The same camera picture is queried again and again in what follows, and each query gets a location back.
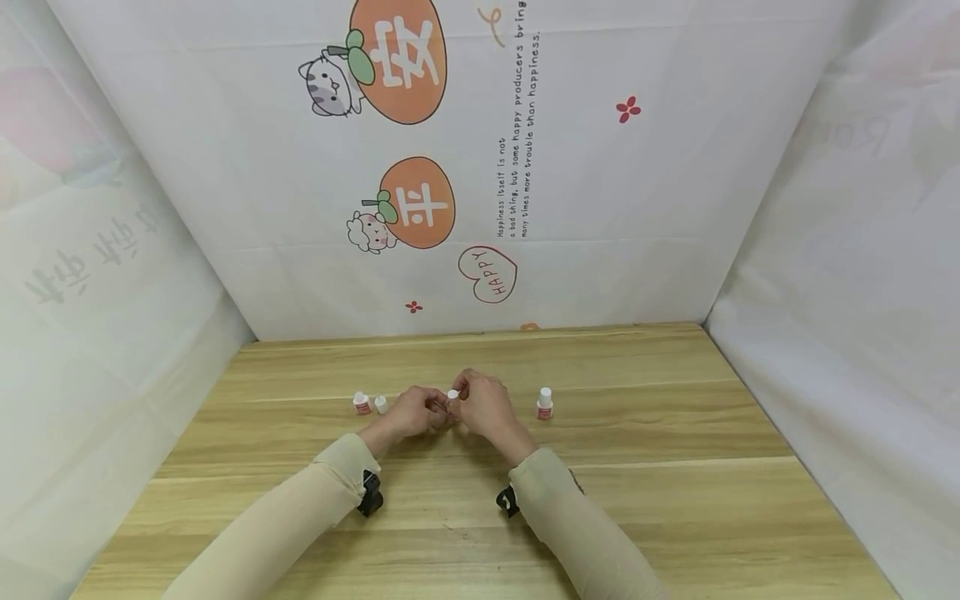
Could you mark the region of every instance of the person's right hand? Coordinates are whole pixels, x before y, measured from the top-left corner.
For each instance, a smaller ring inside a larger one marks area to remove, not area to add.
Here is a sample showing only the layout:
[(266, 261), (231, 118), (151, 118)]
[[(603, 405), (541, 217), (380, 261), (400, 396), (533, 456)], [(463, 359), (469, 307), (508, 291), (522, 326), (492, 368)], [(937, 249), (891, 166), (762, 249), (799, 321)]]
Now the person's right hand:
[(519, 465), (537, 449), (537, 442), (516, 419), (506, 386), (496, 377), (464, 369), (453, 380), (460, 398), (447, 401), (447, 411), (467, 428), (490, 441), (510, 462)]

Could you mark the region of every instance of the hand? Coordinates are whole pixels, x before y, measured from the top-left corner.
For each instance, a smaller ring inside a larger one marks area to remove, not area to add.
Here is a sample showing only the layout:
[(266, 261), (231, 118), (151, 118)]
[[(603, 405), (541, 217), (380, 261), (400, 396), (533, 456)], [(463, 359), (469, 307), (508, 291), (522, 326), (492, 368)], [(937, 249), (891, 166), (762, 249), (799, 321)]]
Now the hand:
[(460, 399), (448, 400), (447, 410), (467, 428), (493, 444), (515, 467), (537, 450), (537, 442), (516, 420), (506, 386), (496, 377), (465, 369), (453, 380)]
[(404, 438), (451, 424), (453, 418), (446, 411), (445, 401), (446, 394), (440, 390), (415, 385), (396, 399), (386, 415), (357, 435), (373, 456), (380, 456)]

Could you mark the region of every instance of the person's left hand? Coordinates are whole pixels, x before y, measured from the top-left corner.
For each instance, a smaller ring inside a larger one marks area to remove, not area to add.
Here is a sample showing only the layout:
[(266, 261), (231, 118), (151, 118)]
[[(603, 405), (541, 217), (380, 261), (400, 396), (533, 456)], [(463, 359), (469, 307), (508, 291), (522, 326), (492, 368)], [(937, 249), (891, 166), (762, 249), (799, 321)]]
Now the person's left hand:
[(401, 438), (426, 433), (431, 427), (442, 427), (453, 422), (446, 412), (446, 394), (436, 388), (412, 386), (397, 397), (394, 405), (382, 419), (394, 420)]
[(430, 428), (450, 425), (446, 394), (435, 388), (412, 386), (397, 397), (387, 414), (360, 431), (360, 439), (377, 456), (404, 438), (426, 433)]

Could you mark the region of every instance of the chinese character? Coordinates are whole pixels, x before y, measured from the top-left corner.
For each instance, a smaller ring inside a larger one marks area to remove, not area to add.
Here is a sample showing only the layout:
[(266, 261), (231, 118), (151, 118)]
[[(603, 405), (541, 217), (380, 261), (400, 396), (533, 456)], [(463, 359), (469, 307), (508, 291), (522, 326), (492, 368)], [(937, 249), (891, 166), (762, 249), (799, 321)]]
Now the chinese character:
[(112, 262), (115, 265), (120, 265), (123, 261), (120, 260), (117, 247), (120, 247), (121, 252), (128, 252), (129, 258), (135, 258), (137, 252), (136, 236), (133, 235), (133, 229), (126, 223), (117, 221), (116, 217), (112, 217), (110, 220), (113, 222), (113, 229), (109, 232), (109, 237), (98, 232), (97, 237), (100, 239), (100, 243), (94, 244), (93, 248), (104, 258), (104, 264)]
[[(57, 250), (57, 255), (60, 257), (62, 265), (55, 264), (53, 266), (54, 276), (60, 283), (66, 283), (67, 287), (72, 288), (80, 285), (80, 288), (77, 289), (77, 296), (82, 296), (86, 291), (85, 282), (90, 279), (90, 275), (84, 275), (86, 263), (76, 254), (67, 254), (62, 250)], [(32, 273), (36, 282), (24, 281), (23, 283), (28, 290), (40, 298), (37, 304), (50, 301), (63, 304), (63, 292), (56, 286), (54, 279), (40, 269), (33, 269)]]
[[(420, 35), (406, 28), (402, 16), (395, 16), (394, 22), (377, 21), (373, 26), (376, 32), (376, 48), (370, 51), (370, 59), (373, 62), (379, 62), (383, 67), (383, 84), (386, 87), (397, 87), (404, 85), (407, 89), (413, 86), (410, 81), (410, 75), (423, 77), (423, 66), (426, 65), (430, 71), (430, 77), (433, 79), (433, 85), (440, 84), (440, 78), (437, 77), (437, 67), (433, 63), (433, 56), (427, 44), (430, 42), (430, 35), (433, 33), (433, 23), (423, 21), (420, 26)], [(398, 52), (391, 54), (387, 47), (387, 34), (396, 31), (396, 46)], [(410, 60), (410, 47), (417, 52), (416, 61)], [(394, 75), (393, 66), (397, 66), (403, 71), (403, 79)]]
[[(407, 199), (420, 200), (421, 202), (408, 204)], [(404, 190), (402, 187), (396, 189), (396, 201), (400, 205), (400, 217), (403, 219), (403, 226), (409, 227), (412, 221), (414, 225), (423, 223), (423, 215), (410, 213), (423, 213), (426, 215), (426, 225), (433, 227), (433, 211), (449, 207), (447, 203), (435, 203), (430, 200), (430, 185), (426, 182), (420, 184), (420, 192), (413, 190)]]
[(150, 233), (156, 233), (156, 217), (154, 216), (154, 213), (151, 212), (150, 208), (147, 208), (141, 204), (140, 209), (137, 210), (134, 215), (136, 216), (137, 221), (143, 224), (144, 229)]

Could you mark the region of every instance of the black wrist strap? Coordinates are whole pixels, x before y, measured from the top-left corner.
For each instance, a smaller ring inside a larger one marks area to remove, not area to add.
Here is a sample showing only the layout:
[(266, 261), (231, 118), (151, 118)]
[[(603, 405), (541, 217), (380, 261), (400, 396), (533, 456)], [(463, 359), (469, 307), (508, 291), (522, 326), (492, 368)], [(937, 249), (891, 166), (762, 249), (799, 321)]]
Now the black wrist strap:
[(363, 487), (364, 494), (360, 500), (360, 506), (357, 507), (357, 511), (366, 518), (370, 518), (370, 515), (380, 510), (380, 507), (383, 506), (383, 494), (380, 493), (380, 478), (376, 476), (376, 473), (364, 469)]
[(520, 512), (520, 507), (516, 505), (514, 486), (507, 486), (506, 490), (496, 495), (496, 505), (507, 514), (507, 518)]

